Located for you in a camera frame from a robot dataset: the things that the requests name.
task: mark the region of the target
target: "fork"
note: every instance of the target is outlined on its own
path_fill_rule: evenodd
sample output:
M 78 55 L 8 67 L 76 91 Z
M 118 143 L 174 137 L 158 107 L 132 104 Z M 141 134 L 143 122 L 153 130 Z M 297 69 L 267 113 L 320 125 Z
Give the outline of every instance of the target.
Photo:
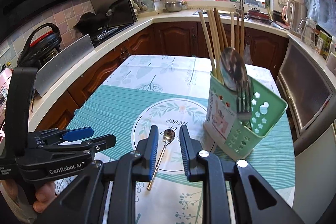
M 237 83 L 237 118 L 243 122 L 247 122 L 252 118 L 251 111 L 251 90 L 249 81 L 247 81 L 247 85 L 243 90 L 243 85 Z

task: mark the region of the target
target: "screw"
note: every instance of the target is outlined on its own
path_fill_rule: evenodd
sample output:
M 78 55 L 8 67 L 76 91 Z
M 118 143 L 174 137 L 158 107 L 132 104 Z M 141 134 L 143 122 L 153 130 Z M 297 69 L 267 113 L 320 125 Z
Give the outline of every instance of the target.
M 94 160 L 93 161 L 95 163 L 95 167 L 100 167 L 101 166 L 101 161 L 100 160 Z
M 206 150 L 201 150 L 201 151 L 198 152 L 198 154 L 203 158 L 206 158 L 206 157 L 209 156 L 209 152 L 206 151 Z
M 137 150 L 133 150 L 130 153 L 133 154 L 135 157 L 141 156 L 141 153 L 139 151 L 137 151 Z
M 238 160 L 238 161 L 237 161 L 237 165 L 238 165 L 239 167 L 241 167 L 241 168 L 245 168 L 245 167 L 248 166 L 248 163 L 247 163 L 246 160 Z

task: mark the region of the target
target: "blue lever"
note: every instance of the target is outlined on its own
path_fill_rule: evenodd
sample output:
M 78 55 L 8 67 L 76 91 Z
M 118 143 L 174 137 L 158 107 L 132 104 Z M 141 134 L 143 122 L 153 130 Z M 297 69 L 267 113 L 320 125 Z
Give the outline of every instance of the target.
M 63 140 L 68 142 L 78 141 L 93 136 L 93 129 L 91 127 L 84 127 L 67 131 L 63 135 Z

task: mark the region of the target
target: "spoon handle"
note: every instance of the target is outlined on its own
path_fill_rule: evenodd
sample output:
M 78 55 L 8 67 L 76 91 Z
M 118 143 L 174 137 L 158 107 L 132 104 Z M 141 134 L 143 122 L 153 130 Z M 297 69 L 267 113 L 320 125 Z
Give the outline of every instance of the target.
M 159 160 L 157 161 L 157 164 L 156 164 L 156 166 L 155 166 L 155 171 L 154 171 L 152 180 L 149 182 L 149 184 L 148 184 L 148 186 L 147 186 L 147 190 L 149 190 L 149 191 L 152 190 L 152 186 L 153 186 L 153 183 L 154 183 L 154 179 L 155 179 L 156 174 L 157 174 L 157 172 L 158 172 L 158 170 L 159 170 L 159 165 L 160 165 L 161 160 L 162 160 L 162 158 L 163 158 L 163 154 L 165 153 L 166 146 L 167 146 L 167 144 L 165 143 L 165 145 L 163 146 L 161 155 L 160 155 L 160 157 L 159 157 Z

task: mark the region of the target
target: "table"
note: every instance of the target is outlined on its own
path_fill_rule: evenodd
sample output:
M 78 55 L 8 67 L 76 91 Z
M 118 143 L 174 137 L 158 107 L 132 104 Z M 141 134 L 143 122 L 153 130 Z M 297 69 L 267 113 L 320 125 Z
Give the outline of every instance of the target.
M 96 154 L 97 159 L 109 162 L 133 150 L 139 140 L 148 136 L 153 124 L 160 132 L 159 157 L 163 131 L 172 128 L 178 135 L 179 127 L 186 124 L 190 136 L 200 140 L 203 148 L 230 160 L 203 131 L 210 71 L 210 60 L 204 58 L 130 56 L 92 94 L 68 129 L 91 126 L 94 137 L 113 133 L 117 137 L 115 147 Z M 247 65 L 247 71 L 280 95 L 269 70 Z M 286 114 L 247 160 L 292 206 L 295 162 Z M 72 179 L 57 181 L 57 191 Z M 179 140 L 167 146 L 152 190 L 147 191 L 146 187 L 143 182 L 136 185 L 136 224 L 201 224 L 202 184 L 187 181 Z

